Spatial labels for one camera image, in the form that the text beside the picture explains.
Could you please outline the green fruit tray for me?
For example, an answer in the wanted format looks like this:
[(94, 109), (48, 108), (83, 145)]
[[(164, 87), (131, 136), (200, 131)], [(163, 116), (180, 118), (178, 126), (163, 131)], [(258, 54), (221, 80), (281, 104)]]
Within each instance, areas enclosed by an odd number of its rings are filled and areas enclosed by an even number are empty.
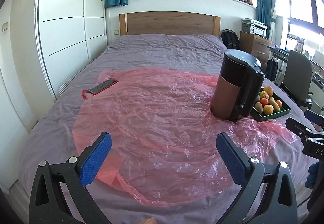
[(276, 119), (287, 115), (291, 108), (268, 85), (261, 88), (252, 107), (250, 115), (258, 122)]

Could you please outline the yellow-red apple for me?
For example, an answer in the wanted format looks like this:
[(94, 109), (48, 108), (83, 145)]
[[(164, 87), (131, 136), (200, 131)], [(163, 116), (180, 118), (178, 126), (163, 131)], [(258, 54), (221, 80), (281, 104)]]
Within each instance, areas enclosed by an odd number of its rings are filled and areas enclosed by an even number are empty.
[(268, 94), (269, 97), (272, 97), (273, 94), (274, 94), (274, 90), (273, 90), (273, 88), (272, 88), (271, 85), (268, 85), (268, 86), (264, 87), (263, 90), (264, 90), (265, 92), (267, 92), (267, 94)]

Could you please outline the black backpack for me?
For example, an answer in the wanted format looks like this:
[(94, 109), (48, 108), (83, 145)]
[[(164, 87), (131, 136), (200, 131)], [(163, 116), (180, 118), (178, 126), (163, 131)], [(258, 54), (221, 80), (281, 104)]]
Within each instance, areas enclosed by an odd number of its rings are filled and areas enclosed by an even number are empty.
[(224, 46), (228, 49), (236, 49), (239, 50), (239, 39), (236, 33), (232, 30), (223, 30), (221, 33), (221, 38)]

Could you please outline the smartphone in red case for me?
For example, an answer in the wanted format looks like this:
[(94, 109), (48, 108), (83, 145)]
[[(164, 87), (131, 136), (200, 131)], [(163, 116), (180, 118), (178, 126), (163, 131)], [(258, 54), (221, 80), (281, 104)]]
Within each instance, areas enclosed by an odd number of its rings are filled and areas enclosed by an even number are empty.
[(81, 95), (82, 95), (82, 98), (83, 99), (86, 99), (87, 97), (87, 93), (90, 93), (91, 95), (97, 95), (99, 94), (100, 92), (104, 91), (105, 89), (113, 86), (114, 84), (116, 84), (118, 81), (115, 80), (115, 79), (108, 79), (98, 85), (96, 85), (95, 87), (93, 88), (90, 88), (90, 89), (87, 89), (87, 90), (83, 90)]

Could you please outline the right teal curtain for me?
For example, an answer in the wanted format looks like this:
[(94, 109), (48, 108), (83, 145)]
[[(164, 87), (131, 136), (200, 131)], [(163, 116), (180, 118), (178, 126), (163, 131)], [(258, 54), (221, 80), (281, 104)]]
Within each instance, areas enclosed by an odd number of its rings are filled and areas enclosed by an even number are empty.
[(270, 39), (271, 31), (275, 30), (276, 0), (257, 0), (256, 20), (263, 23), (268, 29), (266, 39)]

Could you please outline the black copper electric kettle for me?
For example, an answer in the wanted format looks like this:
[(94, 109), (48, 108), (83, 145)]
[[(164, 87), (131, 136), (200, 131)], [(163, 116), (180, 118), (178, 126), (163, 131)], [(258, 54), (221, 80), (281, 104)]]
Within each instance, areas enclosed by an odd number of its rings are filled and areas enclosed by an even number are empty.
[(265, 78), (260, 67), (260, 61), (247, 52), (235, 49), (224, 52), (211, 100), (214, 116), (233, 122), (249, 116)]

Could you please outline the yellow banana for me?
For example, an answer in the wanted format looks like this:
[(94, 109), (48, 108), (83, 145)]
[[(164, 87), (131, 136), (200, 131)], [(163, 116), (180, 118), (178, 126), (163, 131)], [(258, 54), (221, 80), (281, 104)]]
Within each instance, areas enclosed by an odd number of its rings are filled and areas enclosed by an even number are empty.
[(280, 111), (280, 106), (277, 104), (277, 102), (275, 101), (275, 99), (273, 97), (269, 98), (269, 104), (274, 108), (275, 112)]

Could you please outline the white sliding wardrobe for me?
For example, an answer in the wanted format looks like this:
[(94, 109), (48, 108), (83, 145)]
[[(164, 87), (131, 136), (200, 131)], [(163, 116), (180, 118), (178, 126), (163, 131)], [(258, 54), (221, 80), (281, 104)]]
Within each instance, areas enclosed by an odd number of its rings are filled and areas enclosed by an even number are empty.
[(38, 0), (39, 49), (55, 99), (107, 45), (104, 0)]

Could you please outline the desk with clutter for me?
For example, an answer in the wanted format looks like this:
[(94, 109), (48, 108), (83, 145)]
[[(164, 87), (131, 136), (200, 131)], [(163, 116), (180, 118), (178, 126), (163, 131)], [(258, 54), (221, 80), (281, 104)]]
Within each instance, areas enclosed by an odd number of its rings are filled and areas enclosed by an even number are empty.
[(312, 62), (303, 53), (294, 50), (289, 53), (282, 49), (270, 48), (272, 55), (286, 64), (283, 80), (279, 88), (283, 90), (300, 108), (310, 109), (316, 113), (323, 112), (312, 97), (310, 90), (314, 83), (317, 91), (323, 91), (323, 68)]

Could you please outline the pale orange grapefruit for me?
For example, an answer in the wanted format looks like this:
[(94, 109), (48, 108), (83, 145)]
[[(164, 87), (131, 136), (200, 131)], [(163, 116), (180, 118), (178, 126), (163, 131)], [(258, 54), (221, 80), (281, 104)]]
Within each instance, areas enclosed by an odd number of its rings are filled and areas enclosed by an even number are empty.
[(274, 108), (271, 105), (265, 105), (263, 107), (263, 113), (264, 113), (264, 115), (267, 116), (267, 115), (273, 114), (273, 112), (274, 112)]

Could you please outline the grey office chair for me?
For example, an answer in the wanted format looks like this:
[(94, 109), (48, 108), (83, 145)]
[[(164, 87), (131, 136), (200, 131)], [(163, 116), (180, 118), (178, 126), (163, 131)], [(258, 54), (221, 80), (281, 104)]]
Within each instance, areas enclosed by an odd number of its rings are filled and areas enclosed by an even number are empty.
[(310, 84), (314, 76), (314, 66), (301, 52), (291, 50), (288, 55), (283, 82), (279, 88), (283, 90), (298, 107), (311, 109)]

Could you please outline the white printer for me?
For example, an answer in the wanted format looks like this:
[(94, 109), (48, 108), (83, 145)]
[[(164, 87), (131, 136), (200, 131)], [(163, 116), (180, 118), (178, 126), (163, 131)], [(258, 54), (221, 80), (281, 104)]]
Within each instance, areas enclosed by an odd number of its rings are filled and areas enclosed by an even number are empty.
[(242, 19), (242, 31), (250, 34), (256, 34), (263, 38), (266, 38), (266, 32), (268, 27), (263, 23), (254, 20), (252, 18)]

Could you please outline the peeled-looking yellow mandarin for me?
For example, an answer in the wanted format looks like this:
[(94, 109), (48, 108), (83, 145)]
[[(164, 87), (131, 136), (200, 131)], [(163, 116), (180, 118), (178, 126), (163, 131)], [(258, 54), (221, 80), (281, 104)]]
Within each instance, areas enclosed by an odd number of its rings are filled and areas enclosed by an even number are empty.
[(269, 95), (268, 95), (268, 93), (266, 92), (266, 91), (262, 91), (261, 93), (260, 93), (260, 98), (261, 99), (269, 99)]

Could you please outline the wooden drawer cabinet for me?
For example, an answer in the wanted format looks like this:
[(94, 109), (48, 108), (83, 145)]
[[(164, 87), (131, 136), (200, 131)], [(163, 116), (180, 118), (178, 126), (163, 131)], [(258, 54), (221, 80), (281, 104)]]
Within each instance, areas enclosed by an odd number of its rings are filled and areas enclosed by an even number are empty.
[(239, 47), (242, 51), (245, 51), (252, 56), (256, 57), (261, 63), (261, 70), (264, 72), (270, 56), (270, 48), (273, 48), (273, 44), (265, 38), (259, 35), (240, 32)]

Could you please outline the large brown kiwi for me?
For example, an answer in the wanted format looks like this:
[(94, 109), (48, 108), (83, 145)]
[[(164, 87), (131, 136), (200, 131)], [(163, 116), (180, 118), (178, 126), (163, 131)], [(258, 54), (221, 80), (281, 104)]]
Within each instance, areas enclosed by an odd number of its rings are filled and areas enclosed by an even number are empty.
[(263, 105), (262, 105), (261, 102), (256, 102), (255, 105), (254, 105), (254, 108), (256, 109), (256, 111), (259, 114), (262, 114), (263, 113)]

